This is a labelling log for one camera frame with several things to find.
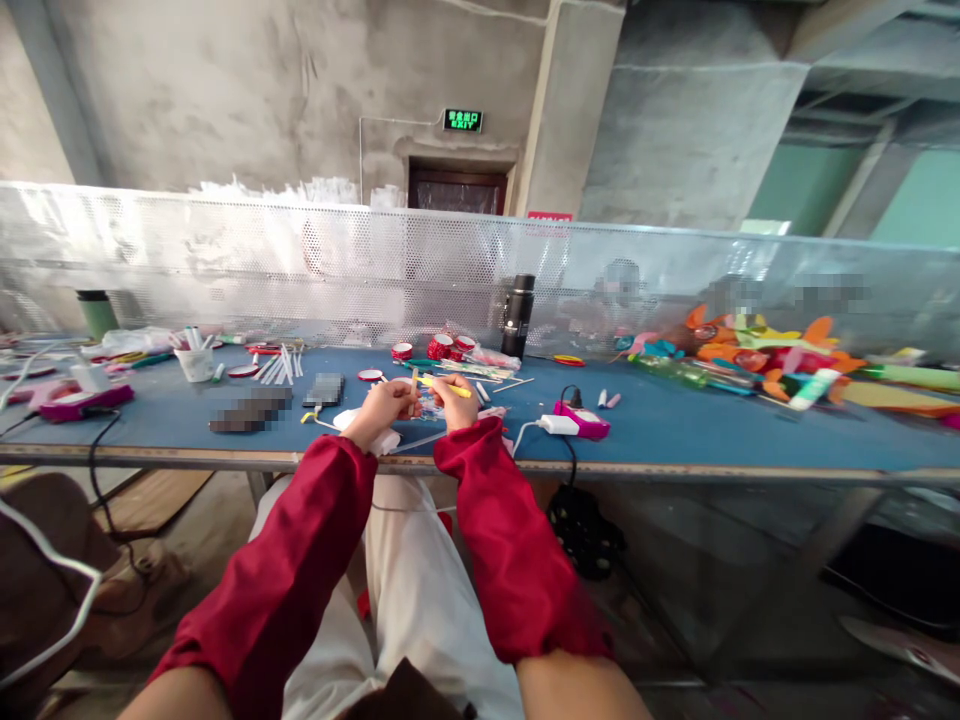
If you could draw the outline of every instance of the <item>workbench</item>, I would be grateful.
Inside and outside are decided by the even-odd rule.
[[[227,368],[250,362],[240,347],[214,352]],[[327,408],[330,422],[340,409],[359,407],[369,384],[360,370],[377,368],[388,378],[409,373],[392,364],[386,350],[319,348],[303,355],[304,376],[296,378],[289,409],[261,432],[217,434],[208,422],[217,409],[263,387],[252,378],[224,375],[219,384],[186,382],[178,363],[145,368],[130,377],[136,398],[101,441],[96,462],[102,466],[193,468],[246,471],[254,498],[266,490],[274,472],[291,472],[310,443],[333,432],[312,422],[301,424],[301,401],[316,373],[339,372],[346,378],[340,408]],[[768,622],[777,607],[798,588],[814,581],[820,569],[852,537],[882,500],[902,486],[960,485],[960,437],[953,431],[922,428],[858,406],[795,413],[759,398],[722,390],[693,390],[651,376],[626,361],[590,362],[585,368],[528,358],[518,376],[534,382],[491,394],[508,408],[507,435],[516,439],[523,423],[552,413],[566,385],[577,385],[585,407],[594,408],[601,390],[622,395],[614,409],[600,411],[612,429],[591,442],[572,439],[579,461],[578,480],[622,482],[784,484],[848,486],[843,502],[821,523],[796,559],[784,566],[759,598],[749,604],[705,669],[692,677],[733,674],[738,649]],[[504,385],[486,384],[488,393]],[[0,431],[21,419],[12,406]],[[0,463],[86,465],[89,445],[109,418],[50,425],[33,420],[0,440]],[[398,422],[395,429],[410,443],[443,430],[442,423]],[[430,445],[409,454],[381,459],[384,472],[436,473]],[[517,464],[528,476],[566,477],[566,445],[539,428],[527,429]],[[650,593],[642,592],[646,598]],[[650,601],[656,614],[663,615]],[[673,637],[682,649],[682,638]]]

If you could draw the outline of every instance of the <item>hand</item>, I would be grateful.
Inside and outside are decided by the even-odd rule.
[[[462,398],[450,386],[454,385],[470,392],[470,397]],[[430,388],[437,405],[442,407],[447,418],[447,434],[454,430],[472,427],[477,421],[477,412],[480,410],[480,401],[477,391],[467,382],[463,375],[446,375],[433,381]]]
[[[369,452],[370,445],[395,421],[420,417],[422,412],[420,391],[409,382],[379,383],[370,388],[357,417],[340,436],[353,440],[363,452]]]

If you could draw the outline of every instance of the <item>metal table frame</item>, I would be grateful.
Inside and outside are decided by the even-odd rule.
[[[0,443],[0,464],[86,466],[86,445],[39,445]],[[273,482],[274,473],[294,472],[300,455],[291,452],[227,451],[178,448],[103,447],[97,450],[98,467],[147,469],[239,470],[247,475],[255,503]],[[381,458],[385,471],[401,475],[437,474],[433,458],[394,455]],[[520,470],[530,477],[563,478],[568,462],[520,460]],[[905,473],[873,470],[835,470],[760,467],[664,466],[643,463],[581,463],[581,480],[622,482],[730,485],[833,485],[847,487],[846,496],[834,511],[808,536],[794,558],[775,572],[763,591],[744,608],[712,656],[698,667],[681,633],[653,593],[621,566],[619,571],[634,594],[658,624],[661,642],[672,647],[680,663],[651,675],[644,668],[640,687],[698,687],[717,682],[837,682],[864,676],[862,669],[829,663],[806,662],[800,666],[745,667],[742,650],[764,628],[777,620],[784,601],[816,582],[822,568],[846,545],[882,502],[888,491],[899,487],[960,485],[960,469],[935,468]],[[630,674],[631,668],[625,670]]]

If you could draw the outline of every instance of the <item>brown door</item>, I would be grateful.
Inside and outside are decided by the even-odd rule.
[[[408,204],[424,210],[503,215],[506,175],[411,170]]]

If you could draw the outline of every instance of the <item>red sleeve cover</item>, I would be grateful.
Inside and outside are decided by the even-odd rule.
[[[150,680],[203,666],[220,680],[234,718],[279,718],[284,683],[360,541],[376,472],[377,459],[352,441],[316,440],[263,531],[183,618]]]
[[[606,624],[503,446],[500,419],[451,433],[434,458],[460,481],[457,517],[497,657],[516,664],[565,650],[613,659]]]

